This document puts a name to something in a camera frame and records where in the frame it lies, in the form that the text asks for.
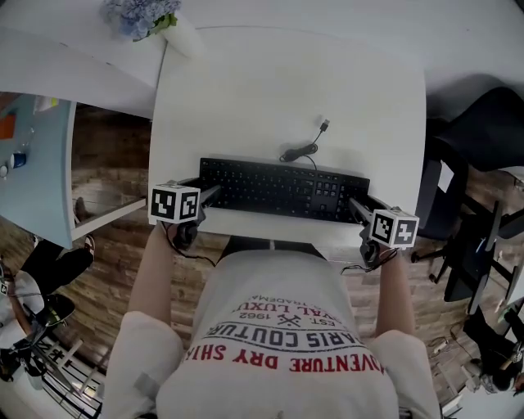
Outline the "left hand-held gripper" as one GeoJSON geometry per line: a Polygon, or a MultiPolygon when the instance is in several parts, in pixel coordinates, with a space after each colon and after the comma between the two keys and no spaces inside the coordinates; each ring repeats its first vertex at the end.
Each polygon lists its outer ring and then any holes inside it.
{"type": "Polygon", "coordinates": [[[221,194],[221,186],[200,189],[201,179],[186,178],[157,184],[149,196],[148,216],[161,225],[168,242],[177,250],[188,250],[205,219],[202,207],[211,207],[221,194]]]}

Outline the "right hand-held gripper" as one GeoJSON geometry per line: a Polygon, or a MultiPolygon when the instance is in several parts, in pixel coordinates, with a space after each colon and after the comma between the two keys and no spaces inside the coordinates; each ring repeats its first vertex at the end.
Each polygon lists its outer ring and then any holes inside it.
{"type": "Polygon", "coordinates": [[[364,229],[360,254],[366,268],[375,268],[381,262],[380,247],[406,250],[414,247],[418,232],[419,217],[392,209],[390,205],[368,195],[358,200],[351,197],[348,209],[356,223],[364,229]]]}

